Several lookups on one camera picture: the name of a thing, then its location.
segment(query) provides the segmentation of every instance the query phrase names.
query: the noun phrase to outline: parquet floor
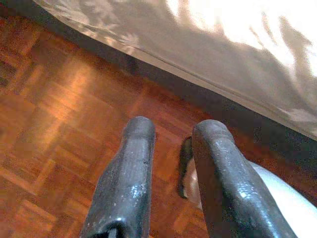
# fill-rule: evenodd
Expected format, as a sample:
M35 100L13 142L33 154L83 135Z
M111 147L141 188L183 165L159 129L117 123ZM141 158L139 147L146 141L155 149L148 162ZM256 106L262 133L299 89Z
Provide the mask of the parquet floor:
M0 237L78 237L98 177L134 116L156 125L151 236L206 238L176 193L178 154L211 116L19 16L0 17ZM317 181L231 128L247 159L316 205Z

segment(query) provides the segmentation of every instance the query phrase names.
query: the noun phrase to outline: white bedsheet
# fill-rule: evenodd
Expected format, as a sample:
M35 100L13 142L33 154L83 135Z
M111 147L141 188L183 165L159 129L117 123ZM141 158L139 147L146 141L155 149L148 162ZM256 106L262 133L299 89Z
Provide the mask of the white bedsheet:
M316 0L34 0L83 34L317 139Z

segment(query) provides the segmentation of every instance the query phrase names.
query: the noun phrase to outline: white fabric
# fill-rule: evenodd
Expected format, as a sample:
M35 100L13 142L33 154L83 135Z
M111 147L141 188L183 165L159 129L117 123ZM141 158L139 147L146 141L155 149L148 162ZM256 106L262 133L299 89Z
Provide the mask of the white fabric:
M317 139L316 0L34 0L60 21Z
M317 234L317 208L278 176L260 165L252 162L250 164L266 184L285 220L297 237L311 238ZM187 166L183 183L186 197L201 209L202 204L194 159Z

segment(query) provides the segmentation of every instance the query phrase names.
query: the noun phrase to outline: bedspread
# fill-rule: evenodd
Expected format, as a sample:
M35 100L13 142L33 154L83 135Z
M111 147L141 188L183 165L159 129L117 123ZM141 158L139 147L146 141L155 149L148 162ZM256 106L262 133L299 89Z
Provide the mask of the bedspread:
M34 0L81 33L317 139L315 0Z

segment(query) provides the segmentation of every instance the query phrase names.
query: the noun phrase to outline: shoe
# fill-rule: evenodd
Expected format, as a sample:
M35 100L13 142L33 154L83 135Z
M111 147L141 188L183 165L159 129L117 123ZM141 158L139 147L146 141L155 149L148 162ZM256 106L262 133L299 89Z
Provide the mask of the shoe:
M187 171L187 165L193 157L193 147L192 147L192 137L186 138L181 146L180 155L179 155L179 177L177 184L177 193L180 197L186 199L184 195L184 185L183 179Z

